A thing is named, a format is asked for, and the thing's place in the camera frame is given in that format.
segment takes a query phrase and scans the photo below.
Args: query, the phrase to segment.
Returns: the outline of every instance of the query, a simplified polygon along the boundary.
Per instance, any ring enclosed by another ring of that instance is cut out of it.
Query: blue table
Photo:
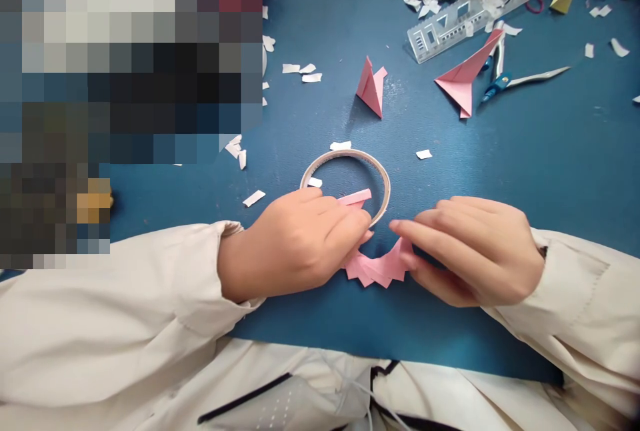
[[[263,124],[243,134],[247,169],[240,171],[226,151],[215,159],[215,150],[183,167],[112,166],[114,242],[220,219],[250,226],[269,202],[297,188],[308,164],[332,141],[351,140],[391,177],[389,209],[363,247],[368,256],[391,249],[396,236],[389,220],[412,218],[452,195],[504,201],[524,210],[532,226],[640,256],[640,109],[631,102],[640,94],[638,0],[606,0],[613,12],[604,19],[588,14],[585,0],[574,0],[566,16],[514,11],[507,22],[524,31],[507,37],[506,70],[520,77],[572,68],[547,83],[505,92],[468,121],[458,119],[433,80],[475,52],[486,34],[418,65],[405,33],[417,16],[401,0],[264,2],[269,20],[263,33],[277,42],[265,76],[271,87],[264,92]],[[613,53],[612,37],[630,49],[628,57]],[[594,59],[584,58],[586,42],[595,44]],[[355,97],[367,55],[374,70],[384,65],[389,72],[382,121]],[[283,75],[282,63],[314,63],[322,82]],[[476,80],[475,103],[488,78]],[[419,161],[420,149],[430,149],[433,158]],[[373,213],[380,204],[381,181],[366,165],[340,159],[316,176],[325,194],[371,187],[374,199],[366,208]],[[267,196],[245,209],[242,201],[256,189]],[[388,290],[363,289],[339,272],[321,289],[267,300],[232,335],[561,379],[481,310],[451,308],[411,279]]]

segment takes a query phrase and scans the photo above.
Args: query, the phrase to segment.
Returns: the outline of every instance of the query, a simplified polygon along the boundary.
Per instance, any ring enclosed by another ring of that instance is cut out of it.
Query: adhesive tape
[[[380,207],[380,210],[375,216],[373,216],[373,219],[371,220],[371,224],[369,225],[369,227],[373,227],[373,225],[376,224],[387,211],[389,198],[391,197],[391,181],[389,180],[389,174],[387,174],[387,170],[372,155],[369,155],[364,151],[358,151],[357,149],[338,149],[336,151],[329,151],[328,153],[323,154],[314,162],[309,164],[309,167],[305,171],[304,175],[302,176],[302,180],[300,181],[300,189],[304,189],[309,185],[309,180],[311,179],[311,176],[316,171],[316,169],[318,169],[318,167],[322,166],[327,161],[335,159],[336,157],[356,157],[357,159],[362,159],[363,161],[366,161],[373,167],[375,167],[375,169],[380,173],[382,181],[385,185],[385,197],[382,199],[382,206]]]

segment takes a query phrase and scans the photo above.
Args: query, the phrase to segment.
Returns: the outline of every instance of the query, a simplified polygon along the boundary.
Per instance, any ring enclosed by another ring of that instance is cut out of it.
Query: cuff
[[[222,336],[264,302],[236,304],[222,296],[217,272],[220,240],[241,231],[239,222],[220,221],[199,226],[180,244],[173,274],[175,313],[184,326],[198,334]]]
[[[559,240],[531,230],[539,249],[547,248],[545,269],[535,291],[520,304],[496,310],[522,334],[560,334],[589,307],[609,264]]]

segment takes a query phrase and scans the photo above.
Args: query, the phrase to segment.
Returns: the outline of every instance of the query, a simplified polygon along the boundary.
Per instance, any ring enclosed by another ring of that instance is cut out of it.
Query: white sleeve
[[[233,329],[261,300],[222,297],[217,222],[111,245],[86,268],[29,270],[0,283],[0,402],[104,400]]]
[[[573,236],[532,230],[547,248],[537,289],[487,308],[565,373],[563,398],[588,421],[633,418],[640,394],[640,260]]]

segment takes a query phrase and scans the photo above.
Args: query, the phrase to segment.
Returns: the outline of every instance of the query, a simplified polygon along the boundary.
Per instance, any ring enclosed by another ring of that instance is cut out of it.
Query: hand
[[[244,302],[322,286],[373,235],[370,224],[369,213],[316,187],[286,194],[248,230],[222,240],[223,296]]]
[[[413,279],[452,306],[518,304],[542,278],[545,260],[527,216],[510,205],[456,196],[390,227],[447,266],[401,255]]]

